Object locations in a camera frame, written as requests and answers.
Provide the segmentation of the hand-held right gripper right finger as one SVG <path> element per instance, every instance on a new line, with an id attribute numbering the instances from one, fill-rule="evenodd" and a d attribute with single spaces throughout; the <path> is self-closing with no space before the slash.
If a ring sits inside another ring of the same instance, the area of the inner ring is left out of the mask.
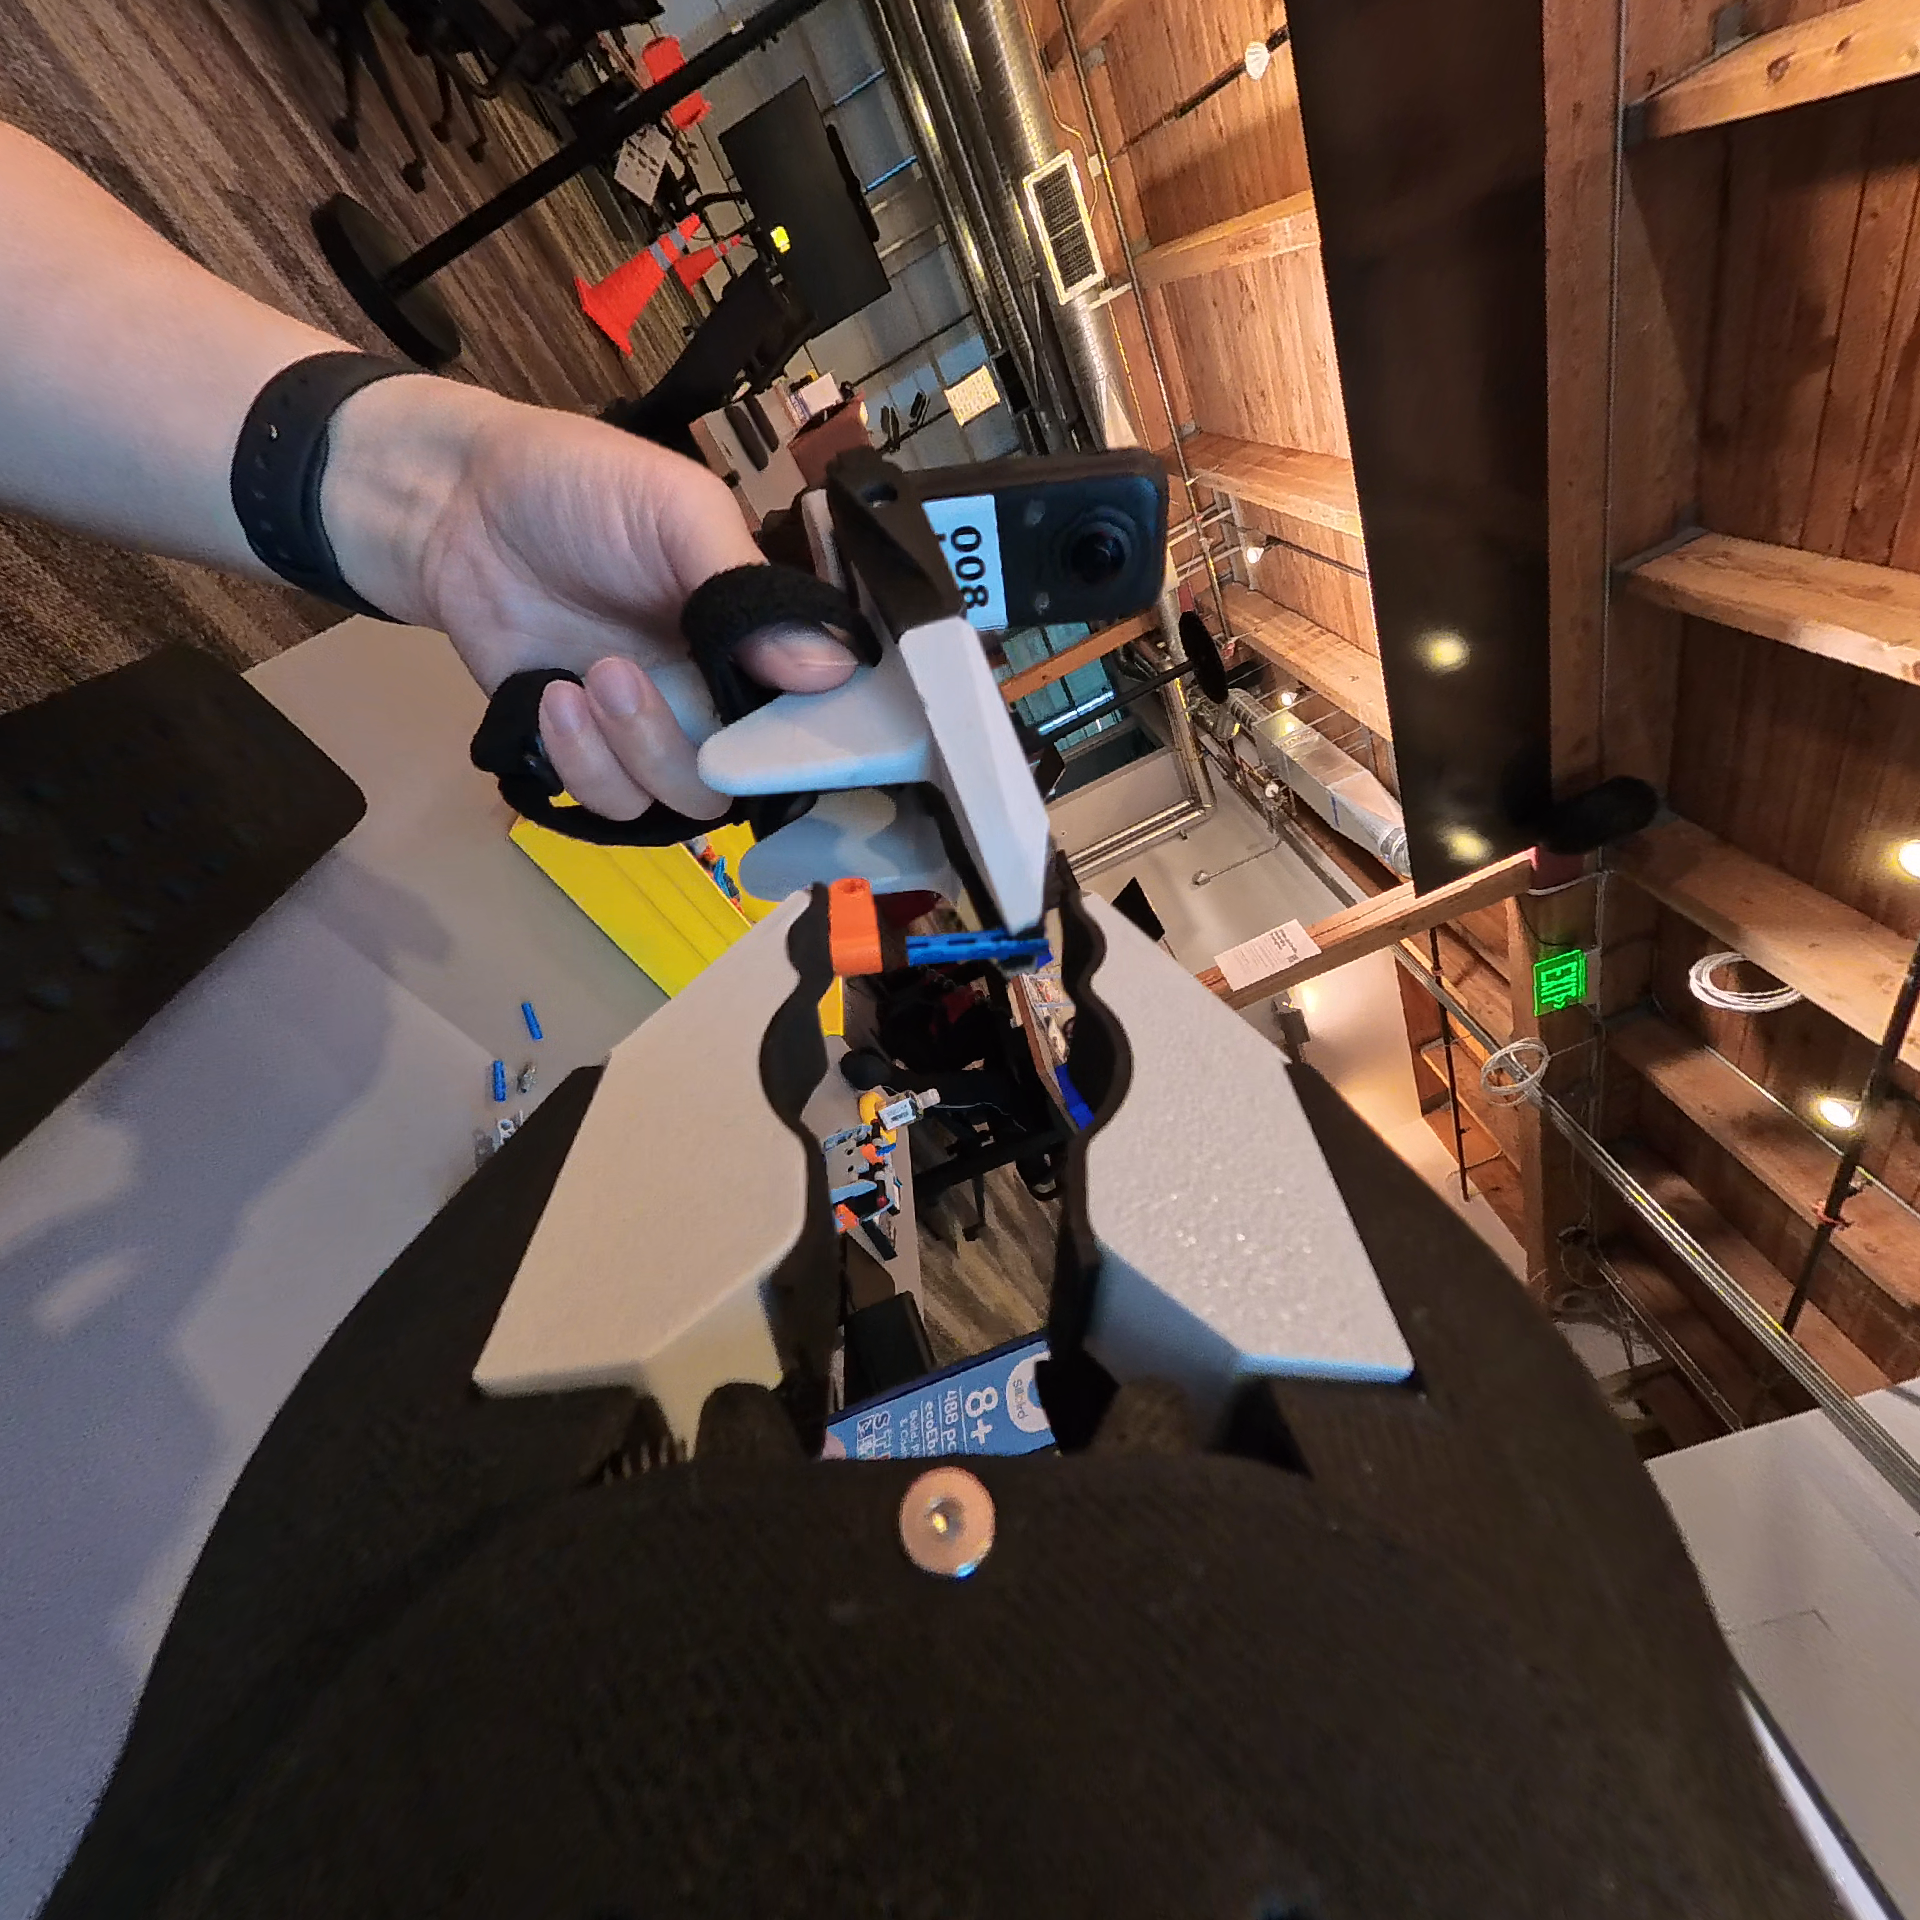
<path id="1" fill-rule="evenodd" d="M 1066 1451 L 1127 1383 L 1202 1439 L 1255 1381 L 1403 1386 L 1414 1355 L 1278 1049 L 1057 863 L 1068 1076 L 1041 1401 Z"/>

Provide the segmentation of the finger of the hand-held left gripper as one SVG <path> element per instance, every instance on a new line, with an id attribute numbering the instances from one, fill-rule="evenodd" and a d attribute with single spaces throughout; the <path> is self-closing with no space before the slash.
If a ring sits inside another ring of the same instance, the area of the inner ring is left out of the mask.
<path id="1" fill-rule="evenodd" d="M 999 921 L 1033 927 L 1044 917 L 1050 817 L 974 629 L 944 615 L 905 630 L 899 653 L 926 711 L 936 785 Z"/>

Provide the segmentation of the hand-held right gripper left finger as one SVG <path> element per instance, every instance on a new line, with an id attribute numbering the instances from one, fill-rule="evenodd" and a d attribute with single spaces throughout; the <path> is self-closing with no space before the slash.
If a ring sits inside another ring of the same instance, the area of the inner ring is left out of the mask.
<path id="1" fill-rule="evenodd" d="M 802 1113 L 827 1075 L 824 884 L 787 899 L 614 1047 L 474 1383 L 622 1386 L 692 1443 L 721 1386 L 825 1438 L 841 1254 Z"/>

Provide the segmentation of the grey desk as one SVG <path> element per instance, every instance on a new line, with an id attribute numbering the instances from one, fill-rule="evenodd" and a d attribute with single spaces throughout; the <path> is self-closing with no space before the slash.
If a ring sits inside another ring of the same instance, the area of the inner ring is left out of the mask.
<path id="1" fill-rule="evenodd" d="M 492 1062 L 540 1062 L 536 1111 L 663 1005 L 512 846 L 446 637 L 352 617 L 248 678 L 367 817 L 4 1157 L 4 1915 L 273 1417 L 474 1178 Z"/>

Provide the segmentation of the person's left hand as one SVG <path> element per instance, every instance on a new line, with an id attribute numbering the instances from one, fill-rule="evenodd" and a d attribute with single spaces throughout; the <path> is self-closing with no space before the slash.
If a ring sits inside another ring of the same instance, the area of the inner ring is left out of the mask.
<path id="1" fill-rule="evenodd" d="M 320 511 L 348 585 L 446 634 L 483 690 L 532 667 L 582 677 L 545 687 L 538 726 L 575 802 L 610 820 L 729 809 L 662 683 L 686 655 L 686 598 L 761 562 L 705 467 L 585 417 L 396 374 L 331 418 Z"/>

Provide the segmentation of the white paper sign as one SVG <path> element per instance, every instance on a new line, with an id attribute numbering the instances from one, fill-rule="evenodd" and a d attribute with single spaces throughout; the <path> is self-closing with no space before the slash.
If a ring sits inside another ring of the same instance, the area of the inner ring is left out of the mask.
<path id="1" fill-rule="evenodd" d="M 1290 918 L 1257 932 L 1244 943 L 1220 950 L 1214 961 L 1214 969 L 1220 974 L 1227 989 L 1248 991 L 1257 986 L 1257 980 L 1315 961 L 1322 950 L 1322 943 L 1310 934 L 1310 931 L 1302 921 Z"/>

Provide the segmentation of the yellow plastic bin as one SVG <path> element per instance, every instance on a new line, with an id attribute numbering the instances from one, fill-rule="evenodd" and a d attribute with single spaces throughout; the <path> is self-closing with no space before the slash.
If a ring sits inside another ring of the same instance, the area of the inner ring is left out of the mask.
<path id="1" fill-rule="evenodd" d="M 775 913 L 746 889 L 747 825 L 690 846 L 596 847 L 516 820 L 512 842 L 670 998 Z"/>

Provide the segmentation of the white vent grille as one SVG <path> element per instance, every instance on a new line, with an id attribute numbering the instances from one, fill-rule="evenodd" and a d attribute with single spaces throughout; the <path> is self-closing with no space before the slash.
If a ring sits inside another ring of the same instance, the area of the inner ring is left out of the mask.
<path id="1" fill-rule="evenodd" d="M 1058 151 L 1024 174 L 1023 195 L 1054 302 L 1073 303 L 1099 291 L 1107 269 L 1074 155 Z"/>

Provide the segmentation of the blue toy building set box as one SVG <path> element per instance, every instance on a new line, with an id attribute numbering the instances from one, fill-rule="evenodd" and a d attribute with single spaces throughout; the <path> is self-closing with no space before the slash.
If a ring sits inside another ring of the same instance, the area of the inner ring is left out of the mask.
<path id="1" fill-rule="evenodd" d="M 1041 1404 L 1044 1333 L 959 1359 L 931 1375 L 843 1407 L 827 1422 L 824 1458 L 1027 1457 L 1057 1450 Z"/>

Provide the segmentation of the wooden beam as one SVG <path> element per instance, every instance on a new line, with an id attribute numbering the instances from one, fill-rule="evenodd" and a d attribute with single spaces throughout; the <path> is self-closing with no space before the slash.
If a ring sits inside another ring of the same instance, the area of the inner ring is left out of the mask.
<path id="1" fill-rule="evenodd" d="M 1426 894 L 1417 894 L 1414 882 L 1403 882 L 1354 902 L 1303 931 L 1313 950 L 1288 963 L 1257 957 L 1254 963 L 1255 972 L 1240 986 L 1231 983 L 1218 966 L 1209 966 L 1196 978 L 1234 1010 L 1262 1003 L 1305 980 L 1345 969 L 1369 954 L 1396 947 L 1450 921 L 1462 921 L 1512 895 L 1523 895 L 1531 886 L 1539 852 L 1539 847 L 1528 847 Z"/>

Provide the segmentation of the black glossy panel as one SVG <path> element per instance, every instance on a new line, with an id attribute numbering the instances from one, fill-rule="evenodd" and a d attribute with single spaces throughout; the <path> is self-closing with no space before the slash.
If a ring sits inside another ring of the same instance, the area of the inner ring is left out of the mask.
<path id="1" fill-rule="evenodd" d="M 1552 801 L 1545 62 L 1529 2 L 1295 2 L 1410 875 Z"/>

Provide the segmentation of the black monitor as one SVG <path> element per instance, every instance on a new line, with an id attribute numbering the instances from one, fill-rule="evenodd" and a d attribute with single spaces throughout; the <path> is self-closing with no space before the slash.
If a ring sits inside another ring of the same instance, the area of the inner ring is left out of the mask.
<path id="1" fill-rule="evenodd" d="M 769 265 L 806 307 L 812 335 L 889 293 L 858 172 L 806 81 L 719 140 L 754 230 L 770 243 Z"/>

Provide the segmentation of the orange traffic cone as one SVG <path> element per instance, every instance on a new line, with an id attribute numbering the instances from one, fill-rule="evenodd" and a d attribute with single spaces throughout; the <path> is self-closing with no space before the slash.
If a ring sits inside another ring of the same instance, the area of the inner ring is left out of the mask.
<path id="1" fill-rule="evenodd" d="M 668 277 L 681 291 L 690 291 L 714 265 L 715 254 L 702 243 L 702 234 L 705 214 L 690 213 L 668 226 L 659 239 L 618 265 L 609 277 L 596 281 L 577 279 L 575 293 L 588 323 L 606 334 L 614 347 L 631 355 L 633 330 L 644 309 L 663 291 Z"/>

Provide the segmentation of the black pole stand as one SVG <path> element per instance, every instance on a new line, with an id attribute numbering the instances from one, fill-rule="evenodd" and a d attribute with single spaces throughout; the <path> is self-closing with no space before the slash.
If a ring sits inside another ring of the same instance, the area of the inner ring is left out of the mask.
<path id="1" fill-rule="evenodd" d="M 428 371 L 450 366 L 460 359 L 465 341 L 446 302 L 430 286 L 435 275 L 594 162 L 618 153 L 643 127 L 666 121 L 688 97 L 706 89 L 719 75 L 775 42 L 817 7 L 817 2 L 761 7 L 666 81 L 640 89 L 627 87 L 620 102 L 614 100 L 618 94 L 614 82 L 600 87 L 582 102 L 571 134 L 554 155 L 540 161 L 527 177 L 506 186 L 411 254 L 401 252 L 399 234 L 359 199 L 348 195 L 328 199 L 311 214 L 328 265 L 403 355 Z"/>

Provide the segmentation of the black wristband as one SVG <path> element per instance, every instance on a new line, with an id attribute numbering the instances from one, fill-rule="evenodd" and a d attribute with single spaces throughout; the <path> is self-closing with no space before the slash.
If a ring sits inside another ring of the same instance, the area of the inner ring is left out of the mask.
<path id="1" fill-rule="evenodd" d="M 231 510 L 258 562 L 346 613 L 390 620 L 348 585 L 323 519 L 330 426 L 348 398 L 418 369 L 371 353 L 318 353 L 274 373 L 231 455 Z"/>

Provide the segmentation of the white wrapped duct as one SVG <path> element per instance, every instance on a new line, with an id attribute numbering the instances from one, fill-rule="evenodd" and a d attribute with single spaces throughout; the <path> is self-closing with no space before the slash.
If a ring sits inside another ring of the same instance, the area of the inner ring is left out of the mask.
<path id="1" fill-rule="evenodd" d="M 1337 743 L 1288 707 L 1238 690 L 1227 707 L 1234 740 L 1329 827 L 1348 837 L 1401 879 L 1410 879 L 1401 802 Z"/>

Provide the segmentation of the silver ventilation duct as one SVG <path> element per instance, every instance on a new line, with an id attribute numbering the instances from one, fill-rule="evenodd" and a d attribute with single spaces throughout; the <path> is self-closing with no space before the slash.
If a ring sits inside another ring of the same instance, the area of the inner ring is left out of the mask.
<path id="1" fill-rule="evenodd" d="M 994 338 L 1014 355 L 1050 445 L 1144 443 L 1170 452 L 1183 404 L 1172 364 L 1154 347 L 1116 140 L 1098 127 L 1092 75 L 1066 51 L 1066 4 L 874 4 L 908 119 L 944 210 L 959 221 L 962 268 Z M 1091 289 L 1063 299 L 1044 226 L 1024 187 L 1068 153 L 1089 225 L 1066 226 L 1096 254 Z"/>

